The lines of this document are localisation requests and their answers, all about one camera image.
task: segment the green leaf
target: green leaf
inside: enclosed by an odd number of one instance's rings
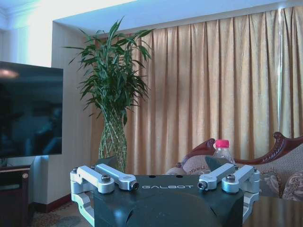
[[[142,57],[147,60],[150,54],[144,46],[148,44],[141,38],[148,35],[151,30],[141,30],[134,35],[117,33],[121,21],[115,22],[106,39],[99,39],[98,34],[90,36],[83,30],[87,38],[83,47],[66,47],[80,50],[76,56],[79,57],[79,69],[86,68],[83,73],[84,80],[80,83],[81,99],[89,94],[85,108],[95,105],[106,118],[115,114],[127,122],[126,110],[133,105],[139,105],[140,98],[147,98],[149,88],[143,81],[139,70],[135,70],[134,64],[143,68],[144,64],[133,59],[133,50],[138,49]]]

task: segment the patterned carpet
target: patterned carpet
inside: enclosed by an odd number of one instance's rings
[[[34,214],[31,227],[91,227],[79,213],[78,205],[68,202],[47,214]]]

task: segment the plastic water bottle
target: plastic water bottle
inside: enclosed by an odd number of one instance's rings
[[[216,151],[214,157],[225,158],[229,162],[235,164],[235,160],[229,152],[229,141],[228,140],[216,140]]]

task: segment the metal bolt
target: metal bolt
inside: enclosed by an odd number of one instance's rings
[[[207,183],[205,181],[201,181],[198,183],[198,188],[205,190],[207,188]]]
[[[102,181],[103,183],[110,182],[110,176],[107,175],[107,174],[102,175],[102,176],[101,176],[101,181]]]
[[[131,182],[131,190],[137,190],[139,188],[139,183],[136,181]]]
[[[235,182],[236,177],[235,177],[234,174],[228,174],[228,175],[226,176],[226,180],[227,180],[228,182]]]

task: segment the pink bottle cap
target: pink bottle cap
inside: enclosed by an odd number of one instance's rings
[[[216,148],[229,148],[228,140],[216,140]]]

